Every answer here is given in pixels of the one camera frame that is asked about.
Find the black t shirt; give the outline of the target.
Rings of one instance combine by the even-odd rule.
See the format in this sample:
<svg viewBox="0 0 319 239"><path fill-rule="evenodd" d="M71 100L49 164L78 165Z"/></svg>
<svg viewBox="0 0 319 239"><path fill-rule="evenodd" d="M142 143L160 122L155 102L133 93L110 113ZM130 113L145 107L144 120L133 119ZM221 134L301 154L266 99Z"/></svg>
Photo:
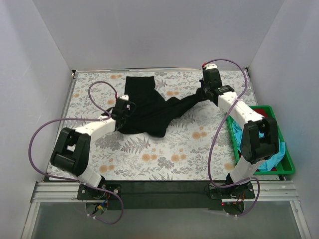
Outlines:
<svg viewBox="0 0 319 239"><path fill-rule="evenodd" d="M165 100L155 90L155 79L151 77L126 78L125 94L135 103L135 110L118 131L122 134L147 133L153 137L164 137L170 122L180 118L197 103L204 101L201 89L195 94L178 99Z"/></svg>

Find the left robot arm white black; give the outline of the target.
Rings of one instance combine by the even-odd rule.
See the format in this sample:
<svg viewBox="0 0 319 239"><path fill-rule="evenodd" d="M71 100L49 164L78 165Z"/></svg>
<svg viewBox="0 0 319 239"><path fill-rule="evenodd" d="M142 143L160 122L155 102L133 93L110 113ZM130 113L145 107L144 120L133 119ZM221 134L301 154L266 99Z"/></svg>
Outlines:
<svg viewBox="0 0 319 239"><path fill-rule="evenodd" d="M111 117L100 116L97 120L75 129L63 128L58 136L51 165L75 176L80 182L89 185L89 193L95 199L105 196L104 177L89 166L91 143L121 128L135 110L136 105L128 95L116 99Z"/></svg>

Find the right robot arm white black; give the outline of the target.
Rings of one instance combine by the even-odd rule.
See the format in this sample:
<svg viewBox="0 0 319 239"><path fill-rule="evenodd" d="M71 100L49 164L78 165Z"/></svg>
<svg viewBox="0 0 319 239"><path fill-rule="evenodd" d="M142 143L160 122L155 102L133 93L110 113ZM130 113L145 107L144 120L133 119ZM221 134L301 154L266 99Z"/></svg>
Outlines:
<svg viewBox="0 0 319 239"><path fill-rule="evenodd" d="M240 160L227 175L225 185L221 186L229 197L237 198L244 191L243 184L247 184L256 170L279 152L277 121L255 112L239 99L232 87L222 85L220 72L215 64L203 67L200 83L204 99L227 112L222 123L232 117L242 129Z"/></svg>

